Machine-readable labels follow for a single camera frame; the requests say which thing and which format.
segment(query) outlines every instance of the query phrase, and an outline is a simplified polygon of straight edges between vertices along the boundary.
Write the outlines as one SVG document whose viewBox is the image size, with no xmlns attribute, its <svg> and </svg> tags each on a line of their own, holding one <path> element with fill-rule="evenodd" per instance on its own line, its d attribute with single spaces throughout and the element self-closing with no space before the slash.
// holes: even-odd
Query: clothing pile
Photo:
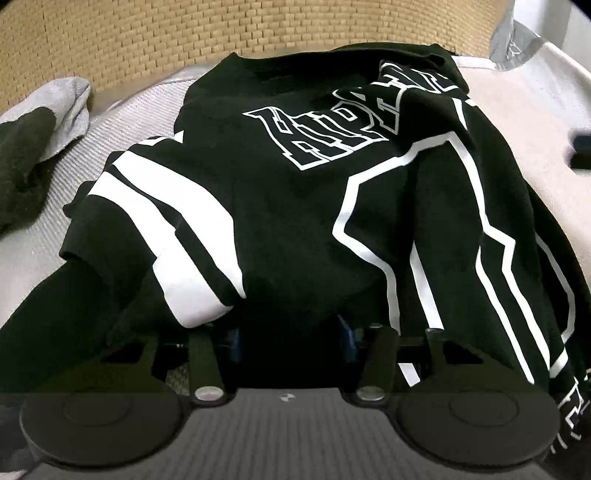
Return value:
<svg viewBox="0 0 591 480">
<path fill-rule="evenodd" d="M 112 153 L 65 208 L 66 263 L 0 330 L 1 392 L 134 333 L 244 312 L 291 339 L 261 354 L 273 369 L 339 314 L 445 329 L 553 396 L 557 444 L 580 439 L 589 289 L 446 50 L 232 54 L 174 132 Z"/>
</svg>

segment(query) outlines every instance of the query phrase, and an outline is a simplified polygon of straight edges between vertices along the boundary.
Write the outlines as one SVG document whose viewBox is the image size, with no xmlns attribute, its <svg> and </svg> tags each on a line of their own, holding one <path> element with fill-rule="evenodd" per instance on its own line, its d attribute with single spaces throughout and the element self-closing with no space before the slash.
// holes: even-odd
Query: woven wall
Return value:
<svg viewBox="0 0 591 480">
<path fill-rule="evenodd" d="M 0 11 L 0 112 L 43 83 L 126 80 L 283 48 L 439 43 L 488 56 L 508 0 L 12 0 Z"/>
</svg>

